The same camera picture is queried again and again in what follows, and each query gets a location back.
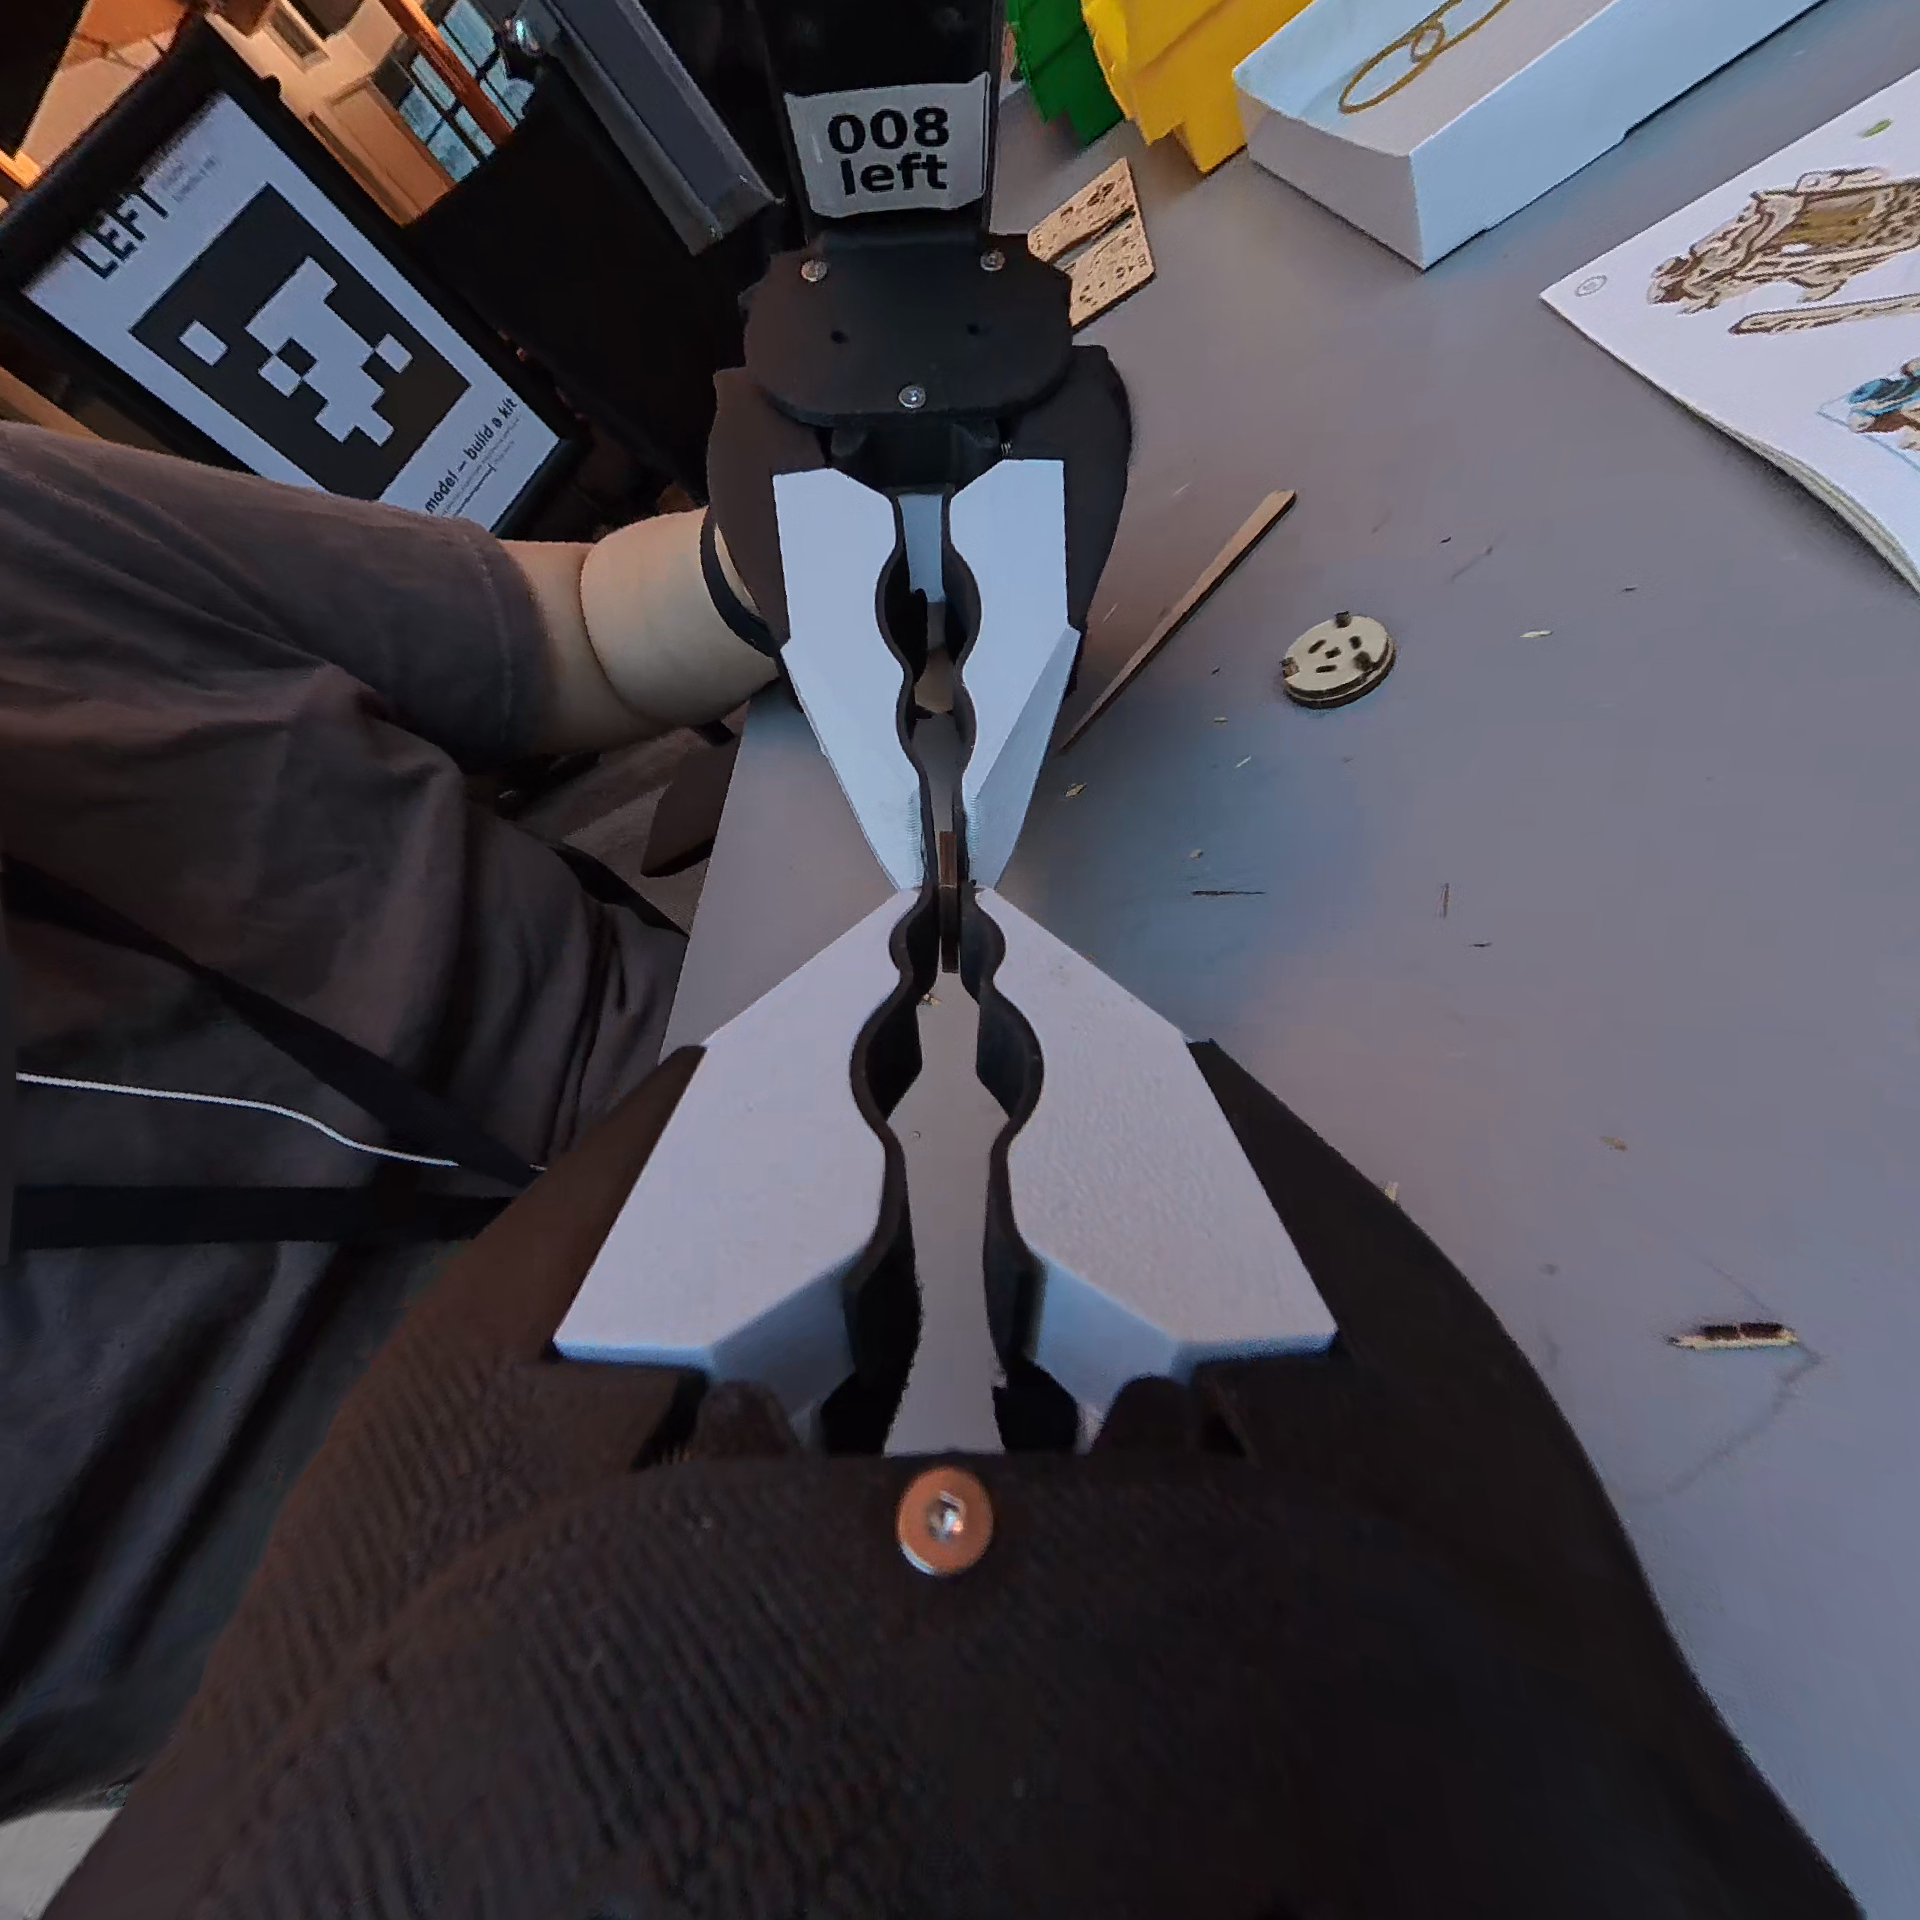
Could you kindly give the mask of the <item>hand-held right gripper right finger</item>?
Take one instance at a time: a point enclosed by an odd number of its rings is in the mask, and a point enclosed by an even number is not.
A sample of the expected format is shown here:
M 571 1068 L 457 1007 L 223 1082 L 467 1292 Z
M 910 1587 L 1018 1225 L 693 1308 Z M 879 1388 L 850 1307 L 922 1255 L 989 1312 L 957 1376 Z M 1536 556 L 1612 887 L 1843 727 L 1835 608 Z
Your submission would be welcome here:
M 1075 1451 L 1135 1380 L 1325 1354 L 1336 1321 L 1200 1050 L 997 891 L 962 919 L 1009 1451 Z

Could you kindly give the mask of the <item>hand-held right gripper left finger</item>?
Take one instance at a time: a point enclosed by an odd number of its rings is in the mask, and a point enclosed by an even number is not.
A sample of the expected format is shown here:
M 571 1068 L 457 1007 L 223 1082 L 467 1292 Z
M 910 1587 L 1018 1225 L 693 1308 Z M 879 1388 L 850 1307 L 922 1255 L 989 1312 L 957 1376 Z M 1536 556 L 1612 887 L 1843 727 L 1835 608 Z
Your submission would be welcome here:
M 769 1388 L 876 1455 L 922 1333 L 904 1152 L 932 891 L 900 891 L 674 1065 L 691 1076 L 555 1346 Z

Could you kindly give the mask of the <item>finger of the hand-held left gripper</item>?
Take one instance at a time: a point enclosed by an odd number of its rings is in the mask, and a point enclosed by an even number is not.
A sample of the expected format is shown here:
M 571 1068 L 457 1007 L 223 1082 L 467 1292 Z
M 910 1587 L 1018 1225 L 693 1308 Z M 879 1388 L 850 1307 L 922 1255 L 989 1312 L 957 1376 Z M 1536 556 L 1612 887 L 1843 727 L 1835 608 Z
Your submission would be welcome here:
M 839 786 L 900 892 L 929 878 L 929 796 L 908 750 L 907 665 L 884 634 L 894 503 L 832 469 L 775 479 L 789 639 L 780 665 Z
M 995 888 L 1028 818 L 1082 639 L 1069 608 L 1065 464 L 1001 461 L 952 496 L 949 543 L 978 600 L 958 665 L 972 716 L 960 783 L 968 874 Z

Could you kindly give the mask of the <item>laser-cut wooden puzzle sheet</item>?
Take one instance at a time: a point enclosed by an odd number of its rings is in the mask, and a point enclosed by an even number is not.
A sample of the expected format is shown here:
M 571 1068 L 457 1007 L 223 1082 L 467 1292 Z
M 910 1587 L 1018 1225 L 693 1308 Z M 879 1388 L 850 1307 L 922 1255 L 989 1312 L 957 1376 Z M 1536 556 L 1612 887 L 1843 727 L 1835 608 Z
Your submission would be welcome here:
M 1116 159 L 1027 233 L 1028 252 L 1069 277 L 1069 325 L 1082 331 L 1152 284 L 1156 262 L 1135 167 Z

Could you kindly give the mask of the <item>grey desk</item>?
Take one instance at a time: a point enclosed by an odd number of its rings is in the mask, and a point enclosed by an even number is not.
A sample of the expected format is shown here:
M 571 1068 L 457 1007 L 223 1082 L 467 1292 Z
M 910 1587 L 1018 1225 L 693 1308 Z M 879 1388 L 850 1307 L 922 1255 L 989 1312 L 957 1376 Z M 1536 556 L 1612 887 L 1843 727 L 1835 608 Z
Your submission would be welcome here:
M 1136 459 L 1006 891 L 1215 1041 L 1501 1315 L 1723 1717 L 1917 1916 L 1917 592 L 1546 287 L 1917 70 L 1822 4 L 1430 273 L 1246 157 L 1001 114 L 997 222 L 1130 157 Z M 1336 709 L 1286 648 L 1399 645 Z M 1696 1325 L 1801 1346 L 1684 1352 Z

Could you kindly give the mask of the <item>black wristband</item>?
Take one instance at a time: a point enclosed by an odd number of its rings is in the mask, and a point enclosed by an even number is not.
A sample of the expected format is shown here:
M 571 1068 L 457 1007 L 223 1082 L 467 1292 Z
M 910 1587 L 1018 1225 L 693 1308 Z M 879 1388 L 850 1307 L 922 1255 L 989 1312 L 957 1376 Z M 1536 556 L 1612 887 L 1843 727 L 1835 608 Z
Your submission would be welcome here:
M 773 627 L 760 617 L 746 588 L 734 580 L 713 507 L 708 507 L 700 521 L 699 559 L 708 598 L 733 636 L 742 641 L 762 658 L 779 661 L 783 643 L 775 634 Z

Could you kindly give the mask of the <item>tapered wooden stick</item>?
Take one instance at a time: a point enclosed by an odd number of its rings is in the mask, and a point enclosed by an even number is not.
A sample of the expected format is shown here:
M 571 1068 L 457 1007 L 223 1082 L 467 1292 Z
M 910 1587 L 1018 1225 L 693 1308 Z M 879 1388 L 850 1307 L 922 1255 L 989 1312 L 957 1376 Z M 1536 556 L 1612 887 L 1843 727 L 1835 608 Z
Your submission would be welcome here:
M 1156 627 L 1123 662 L 1113 680 L 1092 698 L 1092 705 L 1069 727 L 1066 732 L 1056 738 L 1054 753 L 1059 756 L 1069 755 L 1069 750 L 1092 730 L 1098 718 L 1116 706 L 1119 698 L 1141 679 L 1149 662 L 1161 654 L 1165 645 L 1212 600 L 1215 592 L 1234 576 L 1236 568 L 1246 563 L 1246 559 L 1260 547 L 1262 541 L 1266 541 L 1275 526 L 1279 526 L 1285 517 L 1292 515 L 1297 505 L 1297 491 L 1277 491 L 1268 493 L 1254 507 L 1248 518 L 1222 544 L 1222 549 L 1203 568 L 1188 590 L 1161 617 Z

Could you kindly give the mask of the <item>green storage bin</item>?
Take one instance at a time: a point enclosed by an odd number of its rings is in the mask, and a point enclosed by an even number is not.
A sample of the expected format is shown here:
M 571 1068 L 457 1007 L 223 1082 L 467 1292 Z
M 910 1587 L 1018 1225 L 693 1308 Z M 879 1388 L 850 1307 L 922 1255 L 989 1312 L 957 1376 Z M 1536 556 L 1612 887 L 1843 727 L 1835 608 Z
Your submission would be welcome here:
M 1097 58 L 1082 2 L 1009 2 L 1014 64 L 1039 119 L 1066 122 L 1081 146 L 1125 114 Z

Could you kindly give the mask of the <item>grey metal beam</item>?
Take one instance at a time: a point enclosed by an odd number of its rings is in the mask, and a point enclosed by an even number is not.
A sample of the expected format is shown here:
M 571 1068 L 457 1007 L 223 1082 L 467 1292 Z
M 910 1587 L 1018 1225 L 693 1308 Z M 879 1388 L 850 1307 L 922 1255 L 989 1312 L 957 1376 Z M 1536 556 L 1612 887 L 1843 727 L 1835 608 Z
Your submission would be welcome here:
M 686 252 L 779 205 L 648 4 L 521 2 L 499 35 L 534 70 L 567 75 Z

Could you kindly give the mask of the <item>slotted wooden disc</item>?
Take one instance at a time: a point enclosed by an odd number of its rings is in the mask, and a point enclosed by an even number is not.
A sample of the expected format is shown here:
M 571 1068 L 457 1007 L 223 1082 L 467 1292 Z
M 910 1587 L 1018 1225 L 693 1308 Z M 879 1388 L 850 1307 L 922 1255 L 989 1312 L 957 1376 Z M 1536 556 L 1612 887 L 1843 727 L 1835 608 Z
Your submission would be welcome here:
M 1374 617 L 1339 610 L 1297 636 L 1281 661 L 1281 691 L 1298 709 L 1344 709 L 1379 688 L 1399 643 Z

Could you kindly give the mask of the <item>yellow storage bin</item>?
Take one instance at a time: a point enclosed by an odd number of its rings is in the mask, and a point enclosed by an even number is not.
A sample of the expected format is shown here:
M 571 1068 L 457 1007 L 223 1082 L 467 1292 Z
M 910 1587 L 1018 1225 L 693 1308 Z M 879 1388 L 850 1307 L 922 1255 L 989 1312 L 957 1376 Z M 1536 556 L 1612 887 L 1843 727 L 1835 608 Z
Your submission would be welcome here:
M 1149 142 L 1175 136 L 1198 175 L 1246 142 L 1234 70 L 1306 2 L 1082 2 L 1095 58 Z

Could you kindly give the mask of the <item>pile of tan rubber bands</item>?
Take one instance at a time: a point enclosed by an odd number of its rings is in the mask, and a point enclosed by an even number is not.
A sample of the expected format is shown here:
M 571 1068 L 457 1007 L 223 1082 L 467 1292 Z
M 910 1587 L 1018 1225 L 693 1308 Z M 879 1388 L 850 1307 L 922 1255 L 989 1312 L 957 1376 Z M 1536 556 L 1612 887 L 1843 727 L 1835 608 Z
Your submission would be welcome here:
M 1442 2 L 1384 42 L 1343 84 L 1336 114 L 1381 108 L 1430 72 L 1450 50 L 1478 36 L 1510 2 Z

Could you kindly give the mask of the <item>framed marker sign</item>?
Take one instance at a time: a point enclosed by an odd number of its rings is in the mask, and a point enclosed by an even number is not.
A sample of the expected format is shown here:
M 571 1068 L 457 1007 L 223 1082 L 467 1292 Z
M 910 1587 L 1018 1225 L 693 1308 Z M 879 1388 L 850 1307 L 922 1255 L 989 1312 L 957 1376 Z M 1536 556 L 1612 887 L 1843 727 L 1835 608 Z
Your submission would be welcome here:
M 205 18 L 6 208 L 2 293 L 187 461 L 521 539 L 586 452 Z

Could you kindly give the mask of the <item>white tray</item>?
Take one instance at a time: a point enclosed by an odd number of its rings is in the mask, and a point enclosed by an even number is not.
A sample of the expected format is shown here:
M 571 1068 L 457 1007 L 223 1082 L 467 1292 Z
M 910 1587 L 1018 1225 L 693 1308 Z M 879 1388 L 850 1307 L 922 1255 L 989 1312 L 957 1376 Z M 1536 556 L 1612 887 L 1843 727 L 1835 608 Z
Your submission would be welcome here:
M 1341 116 L 1357 67 L 1438 4 L 1312 2 L 1232 72 L 1254 165 L 1418 271 L 1810 10 L 1509 2 L 1402 94 Z

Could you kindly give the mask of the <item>open instruction booklet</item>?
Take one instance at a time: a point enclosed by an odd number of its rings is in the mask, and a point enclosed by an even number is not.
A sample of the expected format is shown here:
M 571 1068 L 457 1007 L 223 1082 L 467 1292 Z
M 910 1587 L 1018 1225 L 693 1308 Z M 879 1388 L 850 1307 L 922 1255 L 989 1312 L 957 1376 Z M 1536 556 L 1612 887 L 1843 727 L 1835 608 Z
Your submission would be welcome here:
M 1919 75 L 1543 293 L 1919 585 Z

